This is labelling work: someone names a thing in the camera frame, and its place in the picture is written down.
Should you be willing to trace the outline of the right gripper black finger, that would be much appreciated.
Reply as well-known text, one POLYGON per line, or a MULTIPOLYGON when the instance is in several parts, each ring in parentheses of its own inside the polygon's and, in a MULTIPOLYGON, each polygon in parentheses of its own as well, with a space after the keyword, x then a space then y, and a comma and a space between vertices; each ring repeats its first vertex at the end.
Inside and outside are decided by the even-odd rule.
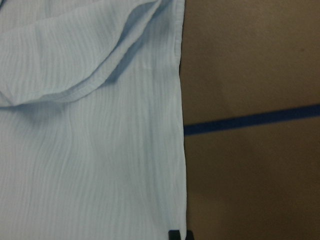
POLYGON ((169 230, 168 231, 169 240, 194 240, 194 234, 191 230, 187 230, 185 233, 185 238, 182 237, 182 234, 179 230, 169 230))

